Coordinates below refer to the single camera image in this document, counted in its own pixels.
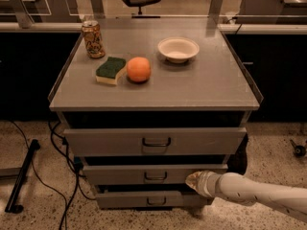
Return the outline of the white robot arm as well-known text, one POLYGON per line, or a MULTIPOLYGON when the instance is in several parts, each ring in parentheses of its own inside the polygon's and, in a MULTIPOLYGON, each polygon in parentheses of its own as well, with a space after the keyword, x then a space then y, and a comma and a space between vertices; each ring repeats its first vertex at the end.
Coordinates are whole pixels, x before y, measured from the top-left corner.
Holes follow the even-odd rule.
POLYGON ((307 222, 307 189, 256 182, 236 172, 194 172, 185 183, 204 197, 239 203, 263 204, 292 218, 307 222))

